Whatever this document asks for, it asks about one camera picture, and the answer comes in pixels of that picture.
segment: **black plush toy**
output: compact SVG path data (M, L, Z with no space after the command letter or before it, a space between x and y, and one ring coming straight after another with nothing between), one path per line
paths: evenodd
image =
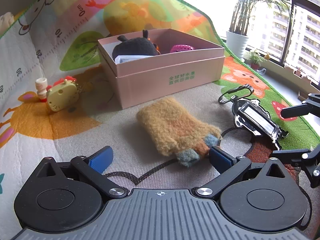
M128 40L124 35L118 37L122 43L115 46L112 52L112 58L119 55L145 55L145 56L156 56L158 51L156 50L157 45L148 40L148 31L143 30L143 38L133 38Z

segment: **metal luggage tag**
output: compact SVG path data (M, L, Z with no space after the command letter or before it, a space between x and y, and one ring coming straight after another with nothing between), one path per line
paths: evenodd
M232 94L237 91L248 89L250 93L245 96L232 96L230 100L224 100L223 96ZM218 99L220 104L232 102L232 112L234 115L234 123L237 128L247 128L254 136L267 136L271 139L277 150L281 150L278 138L284 138L288 135L287 131L281 129L274 123L268 111L260 106L258 99L247 99L254 92L254 89L249 84L240 86L236 89L230 89L221 95Z

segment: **pink cardboard box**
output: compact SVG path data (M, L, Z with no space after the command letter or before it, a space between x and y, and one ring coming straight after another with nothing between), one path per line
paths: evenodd
M142 37L142 32L125 36ZM149 30L149 38L158 45L161 55L120 64L111 56L113 48L121 43L117 36L98 41L103 69L122 108L220 79L225 58L223 47L172 29ZM169 53L177 44L196 50Z

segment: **colorful play mat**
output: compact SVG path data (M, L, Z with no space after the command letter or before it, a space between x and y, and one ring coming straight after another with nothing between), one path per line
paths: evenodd
M129 190L194 189L219 174L207 159L186 168L174 157L160 155L135 116L152 102L121 110L100 66L98 39L159 28L172 28L226 47L212 21L182 0L36 0L0 38L1 240L9 240L21 230L13 202L45 156L66 162L109 145L113 162L104 174ZM271 118L289 131L289 136L280 140L283 149L313 149L319 144L319 136L304 119L281 118L280 111L288 104L277 91L228 48L225 56L221 80L173 95L197 119L222 130L220 147L224 151L265 162L274 149L268 140L236 129L231 104L217 103L222 93L246 83L254 88L251 98L258 98ZM83 93L72 107L48 114L36 95L35 80L46 77L53 84L67 75L92 83L93 91ZM320 187L311 189L301 168L287 169L308 202L300 229L313 237L320 220Z

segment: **green leaf print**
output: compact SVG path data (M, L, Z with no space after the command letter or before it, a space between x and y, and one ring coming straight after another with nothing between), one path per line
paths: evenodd
M65 54L60 70L68 71L99 63L98 39L102 38L101 33L93 31L80 34Z

